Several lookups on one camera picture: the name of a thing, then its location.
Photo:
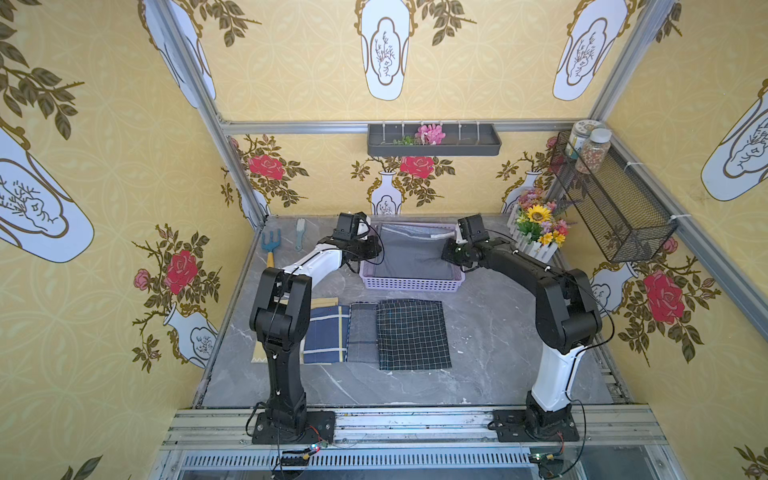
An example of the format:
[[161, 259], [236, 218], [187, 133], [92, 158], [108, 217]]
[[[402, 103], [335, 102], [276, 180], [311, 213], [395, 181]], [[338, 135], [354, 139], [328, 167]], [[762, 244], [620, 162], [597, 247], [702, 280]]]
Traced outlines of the plain grey pillowcase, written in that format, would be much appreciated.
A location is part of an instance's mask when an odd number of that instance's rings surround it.
[[386, 223], [378, 227], [383, 241], [382, 260], [373, 276], [417, 280], [453, 280], [454, 269], [442, 259], [445, 243], [455, 237], [452, 229]]

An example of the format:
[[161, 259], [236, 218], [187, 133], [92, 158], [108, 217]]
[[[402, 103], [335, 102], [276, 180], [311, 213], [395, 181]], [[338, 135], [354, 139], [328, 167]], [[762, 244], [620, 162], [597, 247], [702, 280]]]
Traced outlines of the black grid pillowcase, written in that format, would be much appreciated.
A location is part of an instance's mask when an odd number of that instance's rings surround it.
[[442, 370], [452, 367], [443, 304], [387, 299], [376, 305], [379, 369]]

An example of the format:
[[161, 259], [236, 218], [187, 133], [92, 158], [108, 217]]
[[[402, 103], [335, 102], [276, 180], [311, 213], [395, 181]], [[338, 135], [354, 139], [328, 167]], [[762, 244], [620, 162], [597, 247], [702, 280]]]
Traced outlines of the grey checked pillowcase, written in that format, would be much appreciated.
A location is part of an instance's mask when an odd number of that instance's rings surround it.
[[355, 303], [350, 307], [347, 361], [377, 365], [377, 304]]

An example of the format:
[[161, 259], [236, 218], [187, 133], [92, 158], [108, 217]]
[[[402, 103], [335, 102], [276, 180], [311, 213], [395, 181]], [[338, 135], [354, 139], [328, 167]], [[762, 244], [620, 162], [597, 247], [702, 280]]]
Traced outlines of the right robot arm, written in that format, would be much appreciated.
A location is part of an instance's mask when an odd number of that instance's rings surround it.
[[508, 239], [491, 237], [481, 215], [457, 221], [442, 259], [462, 268], [500, 273], [534, 296], [535, 327], [543, 350], [527, 393], [524, 425], [538, 438], [573, 428], [572, 383], [584, 353], [602, 329], [586, 274], [553, 267], [523, 253]]

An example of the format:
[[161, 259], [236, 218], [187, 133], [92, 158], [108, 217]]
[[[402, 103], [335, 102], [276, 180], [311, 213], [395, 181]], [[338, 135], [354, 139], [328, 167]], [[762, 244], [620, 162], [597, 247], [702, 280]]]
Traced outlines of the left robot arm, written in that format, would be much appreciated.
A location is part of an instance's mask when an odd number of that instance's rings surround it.
[[308, 426], [300, 344], [310, 326], [313, 285], [347, 263], [374, 260], [383, 252], [365, 213], [341, 213], [332, 234], [304, 257], [285, 268], [263, 270], [249, 325], [268, 366], [270, 394], [264, 416], [278, 432], [301, 435]]

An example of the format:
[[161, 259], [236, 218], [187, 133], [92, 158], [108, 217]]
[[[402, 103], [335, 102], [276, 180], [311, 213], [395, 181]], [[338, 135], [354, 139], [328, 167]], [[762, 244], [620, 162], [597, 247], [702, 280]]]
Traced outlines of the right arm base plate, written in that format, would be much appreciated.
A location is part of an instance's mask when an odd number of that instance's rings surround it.
[[556, 412], [494, 410], [487, 428], [499, 442], [573, 442], [580, 439], [568, 408]]

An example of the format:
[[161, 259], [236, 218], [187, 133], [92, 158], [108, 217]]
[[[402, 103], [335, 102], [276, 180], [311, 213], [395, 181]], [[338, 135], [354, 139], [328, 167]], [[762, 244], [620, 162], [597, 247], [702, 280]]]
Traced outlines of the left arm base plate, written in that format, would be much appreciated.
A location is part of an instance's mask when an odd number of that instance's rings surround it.
[[310, 445], [322, 441], [332, 443], [335, 435], [336, 415], [333, 411], [309, 411], [306, 425], [296, 431], [278, 427], [265, 412], [246, 422], [246, 434], [254, 445]]

